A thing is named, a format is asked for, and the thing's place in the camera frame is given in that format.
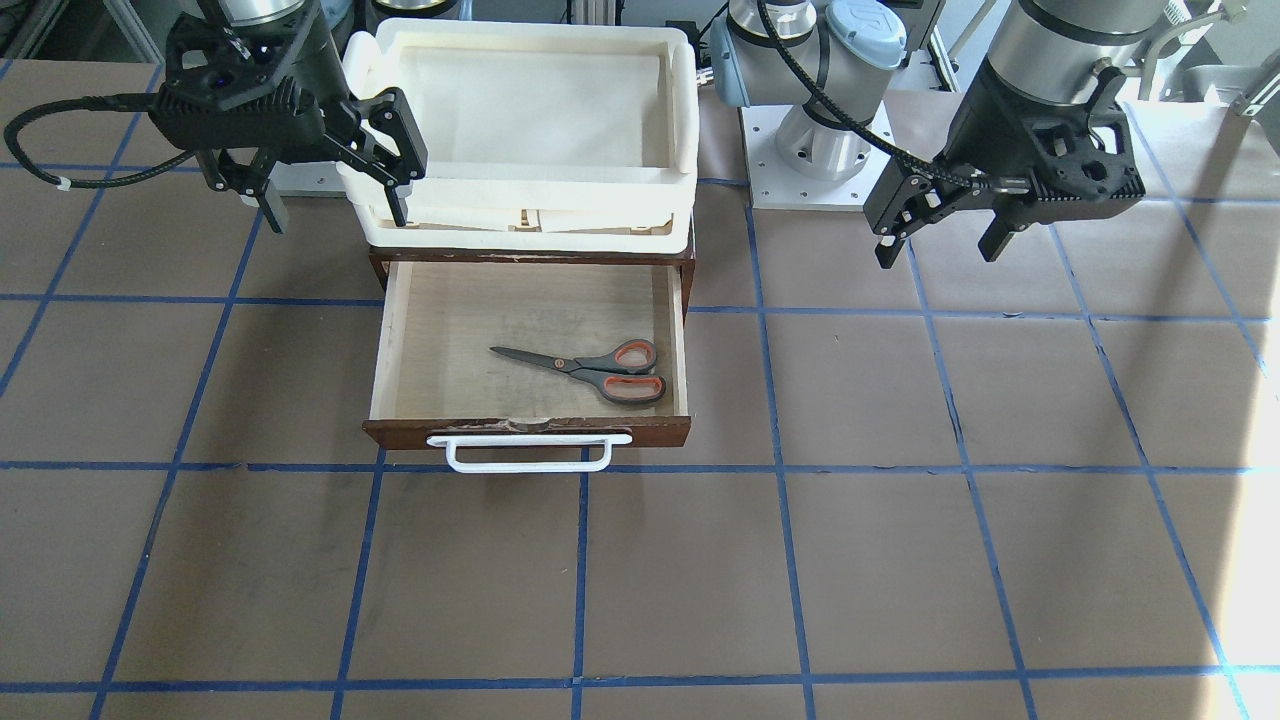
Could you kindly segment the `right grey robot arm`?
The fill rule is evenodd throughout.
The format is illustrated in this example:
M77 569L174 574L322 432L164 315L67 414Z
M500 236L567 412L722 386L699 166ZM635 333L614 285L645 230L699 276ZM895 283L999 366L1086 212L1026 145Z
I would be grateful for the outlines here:
M407 223L428 146L404 92L356 97L317 1L193 1L172 27L150 118L195 154L211 190L255 201L276 233L288 215L279 163L338 161L372 178Z

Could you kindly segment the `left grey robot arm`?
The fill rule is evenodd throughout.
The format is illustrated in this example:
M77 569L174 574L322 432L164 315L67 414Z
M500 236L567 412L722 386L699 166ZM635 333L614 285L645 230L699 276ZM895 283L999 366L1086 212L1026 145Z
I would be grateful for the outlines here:
M950 123L919 158L873 129L893 74L927 45L954 88L923 1L727 1L707 27L721 100L786 110L774 147L794 173L844 183L868 154L887 164L861 204L890 269L911 234L956 211L993 218L978 249L995 261L1029 225L1117 217L1146 196L1117 97L1162 1L1014 1Z

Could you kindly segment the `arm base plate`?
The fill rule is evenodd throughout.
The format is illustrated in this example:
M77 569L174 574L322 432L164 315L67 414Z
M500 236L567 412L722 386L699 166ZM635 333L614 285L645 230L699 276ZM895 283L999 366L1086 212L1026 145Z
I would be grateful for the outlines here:
M755 208L860 211L890 155L859 135L815 120L804 106L740 110Z

